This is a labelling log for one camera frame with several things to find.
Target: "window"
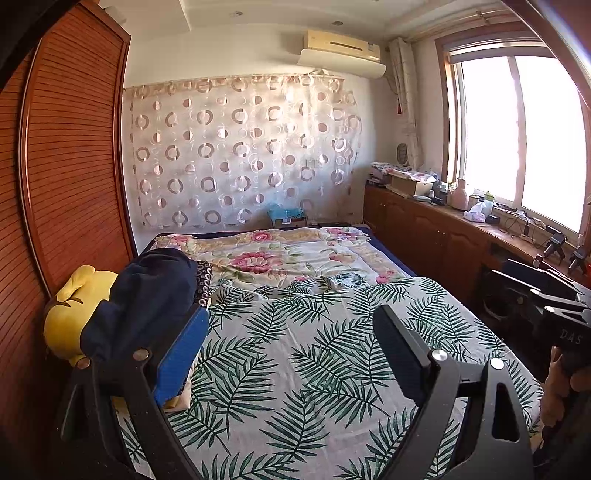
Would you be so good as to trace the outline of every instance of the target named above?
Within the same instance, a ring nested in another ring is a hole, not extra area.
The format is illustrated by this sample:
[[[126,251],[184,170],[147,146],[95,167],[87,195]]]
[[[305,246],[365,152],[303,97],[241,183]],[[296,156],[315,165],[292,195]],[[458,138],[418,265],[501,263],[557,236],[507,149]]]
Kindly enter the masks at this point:
[[[527,35],[443,46],[453,88],[448,181],[490,190],[576,241],[586,227],[587,107],[560,62]]]

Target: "human hand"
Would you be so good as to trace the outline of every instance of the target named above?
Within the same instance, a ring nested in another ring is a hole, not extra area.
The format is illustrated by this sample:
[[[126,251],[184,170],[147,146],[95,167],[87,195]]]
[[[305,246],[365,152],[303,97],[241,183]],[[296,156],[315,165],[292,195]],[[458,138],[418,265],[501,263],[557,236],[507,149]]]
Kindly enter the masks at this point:
[[[544,395],[541,403],[541,418],[544,425],[553,427],[556,422],[564,417],[563,399],[569,395],[570,389],[577,392],[591,390],[591,366],[576,371],[569,378],[560,365],[562,351],[560,348],[552,347],[550,354],[550,368],[548,378],[544,384]]]

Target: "curtain rod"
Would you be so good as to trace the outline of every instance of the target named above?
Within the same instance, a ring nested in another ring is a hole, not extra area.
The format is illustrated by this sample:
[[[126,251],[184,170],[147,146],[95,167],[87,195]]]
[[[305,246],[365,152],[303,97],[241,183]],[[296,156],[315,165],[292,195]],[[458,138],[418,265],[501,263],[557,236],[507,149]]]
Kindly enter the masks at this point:
[[[228,80],[228,79],[237,79],[237,78],[248,78],[248,77],[301,77],[301,76],[308,76],[314,78],[331,78],[334,80],[341,80],[345,81],[343,77],[338,75],[332,75],[330,73],[253,73],[248,75],[221,75],[218,77],[197,77],[191,79],[182,79],[182,80],[166,80],[165,82],[154,82],[154,83],[144,83],[141,85],[132,85],[129,87],[124,87],[123,90],[132,90],[142,87],[153,87],[156,85],[170,85],[172,83],[185,83],[185,82],[200,82],[202,80],[209,80],[215,86],[223,86],[222,84],[217,84],[217,80]]]
[[[491,20],[497,22],[499,20],[507,19],[508,21],[519,20],[518,17],[515,16],[510,10],[505,8],[491,8],[491,9],[470,9],[468,11],[464,11],[463,15],[460,17],[452,17],[442,22],[438,22],[435,24],[431,24],[429,26],[423,27],[422,30],[415,30],[410,35],[405,35],[406,38],[410,42],[416,42],[419,40],[423,40],[425,38],[432,37],[437,34],[442,34],[447,30],[452,28],[461,27],[462,25],[475,22],[475,21],[482,21],[485,24],[489,23]]]

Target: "dark blue cloth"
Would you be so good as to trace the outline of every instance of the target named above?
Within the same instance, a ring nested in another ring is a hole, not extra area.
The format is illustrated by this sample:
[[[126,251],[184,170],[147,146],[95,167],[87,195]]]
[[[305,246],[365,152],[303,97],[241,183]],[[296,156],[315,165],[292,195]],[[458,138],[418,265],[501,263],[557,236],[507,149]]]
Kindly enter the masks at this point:
[[[197,264],[172,248],[141,254],[123,269],[80,334],[85,355],[108,361],[153,348],[171,327],[186,322]]]

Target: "window frame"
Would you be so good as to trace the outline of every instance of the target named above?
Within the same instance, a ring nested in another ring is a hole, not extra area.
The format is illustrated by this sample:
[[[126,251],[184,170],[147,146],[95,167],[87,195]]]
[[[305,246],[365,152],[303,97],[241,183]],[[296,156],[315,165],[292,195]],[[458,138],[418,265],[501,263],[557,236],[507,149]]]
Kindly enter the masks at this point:
[[[586,234],[591,223],[591,111],[581,97],[581,110],[585,128],[587,145],[587,168],[586,168],[586,188],[583,214],[579,232],[575,232],[568,227],[561,225],[555,220],[549,219],[544,215],[531,209],[522,207],[523,191],[525,185],[525,161],[527,156],[527,135],[525,124],[525,103],[519,77],[519,68],[515,56],[524,54],[527,56],[555,56],[549,49],[544,47],[526,46],[513,47],[513,55],[507,55],[509,50],[505,47],[497,50],[497,55],[487,52],[482,57],[472,56],[473,53],[456,54],[456,59],[452,61],[453,53],[450,50],[465,49],[469,51],[471,47],[489,44],[502,44],[510,38],[512,41],[523,41],[529,43],[531,40],[537,40],[535,34],[521,22],[506,22],[502,24],[487,25],[485,27],[471,28],[440,37],[435,40],[437,57],[440,66],[441,90],[443,97],[443,159],[441,162],[441,179],[450,183],[463,177],[466,168],[466,112],[462,61],[473,60],[475,58],[485,58],[490,56],[502,56],[508,59],[509,69],[515,83],[515,92],[517,94],[518,108],[518,143],[519,143],[519,169],[516,176],[515,199],[498,198],[499,202],[506,203],[517,209],[523,209],[531,216],[539,218],[547,225],[558,228],[563,231],[571,244],[575,244],[579,233]]]

